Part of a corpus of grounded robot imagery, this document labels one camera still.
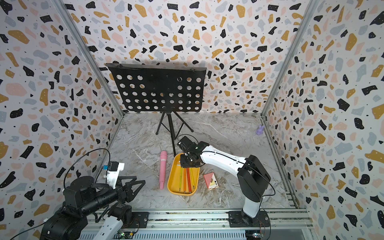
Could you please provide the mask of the orange-sleeved hex key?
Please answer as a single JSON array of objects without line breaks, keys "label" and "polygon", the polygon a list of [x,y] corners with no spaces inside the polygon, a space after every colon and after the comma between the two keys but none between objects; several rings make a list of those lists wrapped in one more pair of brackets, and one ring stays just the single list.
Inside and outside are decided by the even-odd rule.
[{"label": "orange-sleeved hex key", "polygon": [[185,168],[183,168],[183,185],[184,185],[183,187],[184,194],[186,194],[188,188],[187,188],[187,170]]}]

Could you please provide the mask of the green-sleeved hex key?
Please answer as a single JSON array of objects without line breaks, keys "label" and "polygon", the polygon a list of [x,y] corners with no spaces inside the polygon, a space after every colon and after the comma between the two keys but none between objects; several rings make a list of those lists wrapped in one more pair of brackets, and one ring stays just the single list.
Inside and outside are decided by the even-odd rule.
[{"label": "green-sleeved hex key", "polygon": [[179,174],[179,192],[182,192],[182,183],[183,183],[183,168],[180,168]]}]

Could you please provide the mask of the red-sleeved hex key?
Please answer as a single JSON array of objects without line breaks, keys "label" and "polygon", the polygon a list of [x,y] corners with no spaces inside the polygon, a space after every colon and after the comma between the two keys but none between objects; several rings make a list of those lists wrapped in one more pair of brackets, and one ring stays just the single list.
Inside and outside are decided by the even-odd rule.
[{"label": "red-sleeved hex key", "polygon": [[191,170],[190,168],[186,168],[189,194],[191,194],[193,192],[193,180],[191,178],[191,171],[190,170]]}]

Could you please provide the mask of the yellow-sleeved hex key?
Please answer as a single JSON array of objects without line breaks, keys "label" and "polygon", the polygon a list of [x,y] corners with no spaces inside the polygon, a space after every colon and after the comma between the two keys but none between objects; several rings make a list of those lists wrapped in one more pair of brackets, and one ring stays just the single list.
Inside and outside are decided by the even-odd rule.
[{"label": "yellow-sleeved hex key", "polygon": [[190,168],[190,175],[191,175],[191,182],[192,182],[192,187],[193,187],[193,189],[195,190],[196,189],[196,187],[195,187],[195,178],[194,178],[194,175],[193,175],[193,169],[192,168]]}]

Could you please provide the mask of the yellow plastic storage tray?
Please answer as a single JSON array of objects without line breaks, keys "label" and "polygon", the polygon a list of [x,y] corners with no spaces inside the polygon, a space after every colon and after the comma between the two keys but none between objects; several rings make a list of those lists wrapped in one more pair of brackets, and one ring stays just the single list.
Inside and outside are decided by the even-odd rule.
[{"label": "yellow plastic storage tray", "polygon": [[175,156],[167,188],[172,194],[191,196],[198,188],[200,168],[182,168],[181,160],[183,156],[184,154],[178,154]]}]

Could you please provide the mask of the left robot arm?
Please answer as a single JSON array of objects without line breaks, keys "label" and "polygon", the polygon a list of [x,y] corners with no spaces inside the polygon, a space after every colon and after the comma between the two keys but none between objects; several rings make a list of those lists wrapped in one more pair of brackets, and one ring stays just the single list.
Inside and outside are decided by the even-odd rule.
[{"label": "left robot arm", "polygon": [[88,225],[88,216],[104,209],[106,220],[96,235],[97,240],[110,240],[122,228],[134,225],[132,207],[146,184],[135,176],[118,177],[114,187],[95,183],[91,176],[80,177],[64,189],[62,207],[49,218],[42,229],[42,240],[78,240]]}]

